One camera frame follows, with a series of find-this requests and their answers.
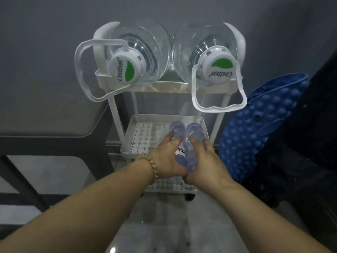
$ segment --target green leaf logo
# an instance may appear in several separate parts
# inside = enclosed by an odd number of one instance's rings
[[[228,69],[233,68],[233,63],[229,59],[217,59],[211,66]]]
[[[127,67],[125,70],[125,81],[129,82],[134,76],[134,68],[130,61],[127,62]]]

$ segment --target finger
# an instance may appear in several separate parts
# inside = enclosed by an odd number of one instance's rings
[[[195,171],[193,171],[192,173],[183,177],[183,180],[186,184],[190,184],[190,185],[194,186],[194,176],[195,176]]]
[[[206,151],[215,153],[213,144],[212,144],[212,142],[209,139],[204,138],[204,145],[205,145]]]
[[[163,143],[168,143],[172,140],[174,136],[174,131],[170,131],[166,136],[165,138],[162,140],[162,142],[160,144],[163,144]]]
[[[176,149],[180,144],[181,142],[183,142],[184,140],[184,137],[183,136],[180,136],[174,140],[171,141],[171,145],[172,147],[174,147],[174,149]]]
[[[191,142],[196,154],[205,152],[204,146],[198,140],[192,137],[189,137],[188,140]]]
[[[184,177],[188,174],[188,170],[186,169],[186,167],[180,165],[180,164],[176,164],[174,166],[174,174],[175,176],[181,176]]]

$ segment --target beaded bracelet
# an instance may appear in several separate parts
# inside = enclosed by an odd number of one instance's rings
[[[153,178],[153,181],[150,184],[154,184],[155,181],[158,180],[158,178],[159,178],[158,167],[157,167],[156,163],[154,162],[154,160],[148,154],[142,153],[140,156],[138,156],[136,158],[136,160],[140,160],[140,159],[145,159],[151,164],[151,166],[153,168],[153,171],[154,171],[154,178]]]

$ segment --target person's right arm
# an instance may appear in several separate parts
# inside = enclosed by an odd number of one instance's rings
[[[331,252],[233,181],[209,140],[190,138],[196,170],[185,177],[226,211],[250,253]]]

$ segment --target caster wheel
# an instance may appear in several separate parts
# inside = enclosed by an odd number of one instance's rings
[[[191,201],[195,196],[195,194],[185,194],[185,201]]]

